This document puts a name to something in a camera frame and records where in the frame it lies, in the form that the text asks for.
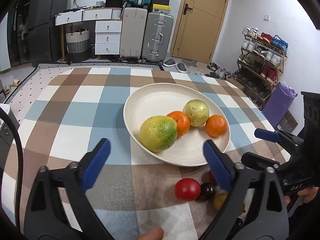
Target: red sneaker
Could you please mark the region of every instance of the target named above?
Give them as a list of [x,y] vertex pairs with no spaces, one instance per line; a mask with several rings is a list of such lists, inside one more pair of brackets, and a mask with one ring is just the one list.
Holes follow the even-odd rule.
[[270,44],[272,41],[272,36],[270,34],[261,33],[261,35],[257,36],[257,39]]
[[271,67],[268,67],[268,68],[270,72],[269,72],[269,75],[267,76],[267,80],[270,83],[273,83],[277,79],[277,71]]
[[263,78],[267,78],[270,74],[270,67],[269,66],[263,66],[260,76]]

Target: tangerine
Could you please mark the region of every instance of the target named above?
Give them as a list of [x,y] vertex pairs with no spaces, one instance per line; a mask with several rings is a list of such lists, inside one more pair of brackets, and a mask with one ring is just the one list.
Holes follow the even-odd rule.
[[212,115],[205,123],[205,131],[211,137],[219,137],[227,130],[227,121],[218,114]]
[[176,121],[178,127],[178,137],[181,137],[189,131],[190,121],[183,112],[173,111],[170,114],[167,114],[167,116]]

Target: blue gripper pad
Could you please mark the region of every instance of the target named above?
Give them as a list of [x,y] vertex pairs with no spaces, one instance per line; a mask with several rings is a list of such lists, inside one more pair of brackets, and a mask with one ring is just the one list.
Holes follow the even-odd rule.
[[205,141],[203,144],[203,154],[218,185],[221,189],[226,190],[229,193],[232,189],[230,184],[231,175],[208,141]]
[[262,140],[266,140],[274,143],[281,141],[281,138],[277,132],[271,132],[271,131],[260,129],[260,128],[257,128],[254,131],[254,136],[256,138],[260,138]]
[[111,152],[111,143],[108,139],[101,139],[97,146],[92,151],[95,153],[92,161],[88,164],[82,175],[81,188],[86,191],[93,187],[100,171]]

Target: human hand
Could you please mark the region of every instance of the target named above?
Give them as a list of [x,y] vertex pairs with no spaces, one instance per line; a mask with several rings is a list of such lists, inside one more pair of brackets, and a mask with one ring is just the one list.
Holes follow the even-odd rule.
[[164,231],[161,227],[152,228],[136,240],[162,240]]
[[[310,201],[312,201],[315,198],[315,196],[318,192],[318,189],[319,189],[319,187],[312,186],[312,187],[307,187],[301,191],[298,191],[298,193],[297,193],[298,196],[304,195],[304,197],[299,205],[301,206],[303,204],[306,204],[306,203],[309,203]],[[289,196],[284,196],[284,200],[285,200],[286,205],[288,205],[290,203]]]

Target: door frame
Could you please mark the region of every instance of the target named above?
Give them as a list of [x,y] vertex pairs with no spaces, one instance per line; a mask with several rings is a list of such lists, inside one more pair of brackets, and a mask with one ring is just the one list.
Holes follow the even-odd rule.
[[[185,2],[186,2],[186,0],[181,0],[180,1],[180,7],[179,7],[178,16],[177,16],[177,21],[176,21],[176,25],[175,25],[175,28],[174,28],[172,42],[171,42],[171,46],[170,46],[170,56],[171,57],[173,57],[172,54],[173,54],[174,46],[175,46],[176,41],[177,41],[178,30],[179,30],[179,26],[180,26],[180,22],[181,22],[181,18],[182,18],[182,13],[183,13]],[[218,30],[218,33],[217,33],[217,37],[216,37],[216,39],[214,41],[214,45],[213,45],[213,48],[212,48],[211,56],[210,56],[208,62],[204,62],[204,63],[209,63],[212,60],[214,51],[215,51],[217,43],[218,43],[218,39],[219,39],[219,36],[220,36],[222,25],[223,25],[223,22],[225,20],[228,3],[229,3],[229,0],[226,0],[226,3],[224,5],[224,9],[223,9],[222,18],[221,18],[221,23],[220,23],[219,30]]]

